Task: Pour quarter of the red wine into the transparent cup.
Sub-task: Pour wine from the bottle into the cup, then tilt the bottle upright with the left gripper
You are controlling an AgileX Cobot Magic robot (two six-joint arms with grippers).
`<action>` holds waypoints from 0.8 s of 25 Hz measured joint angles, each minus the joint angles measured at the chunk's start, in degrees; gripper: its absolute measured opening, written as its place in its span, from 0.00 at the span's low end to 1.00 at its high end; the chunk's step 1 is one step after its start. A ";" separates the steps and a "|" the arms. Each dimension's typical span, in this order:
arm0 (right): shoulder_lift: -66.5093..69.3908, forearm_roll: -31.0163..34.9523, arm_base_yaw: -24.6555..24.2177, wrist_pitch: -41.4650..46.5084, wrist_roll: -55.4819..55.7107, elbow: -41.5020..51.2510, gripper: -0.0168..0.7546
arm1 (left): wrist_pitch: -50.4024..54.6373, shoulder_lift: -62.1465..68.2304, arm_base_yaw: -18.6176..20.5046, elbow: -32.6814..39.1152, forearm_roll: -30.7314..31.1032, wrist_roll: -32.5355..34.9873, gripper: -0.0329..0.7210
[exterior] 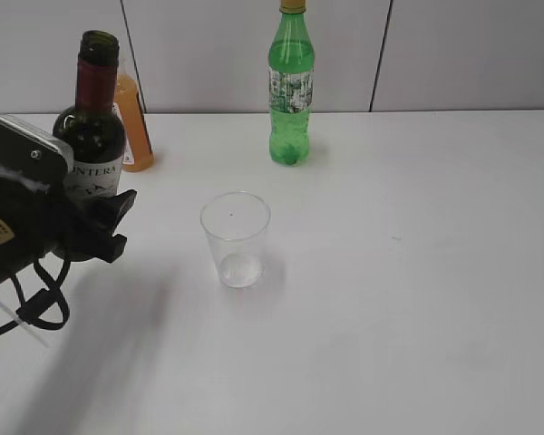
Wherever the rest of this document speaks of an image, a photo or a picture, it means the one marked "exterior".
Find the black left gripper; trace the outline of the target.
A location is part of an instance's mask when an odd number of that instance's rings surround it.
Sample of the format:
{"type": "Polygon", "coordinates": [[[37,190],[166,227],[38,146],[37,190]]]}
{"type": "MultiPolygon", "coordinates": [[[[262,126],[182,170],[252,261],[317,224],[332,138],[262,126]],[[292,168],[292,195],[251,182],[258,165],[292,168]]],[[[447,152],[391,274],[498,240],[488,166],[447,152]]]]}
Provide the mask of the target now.
{"type": "Polygon", "coordinates": [[[127,237],[116,229],[132,209],[137,191],[128,189],[114,197],[97,197],[88,204],[96,231],[94,253],[81,246],[79,209],[64,193],[67,175],[62,159],[42,165],[32,162],[14,168],[0,162],[0,284],[54,252],[61,259],[83,262],[99,258],[113,263],[124,252],[127,237]]]}

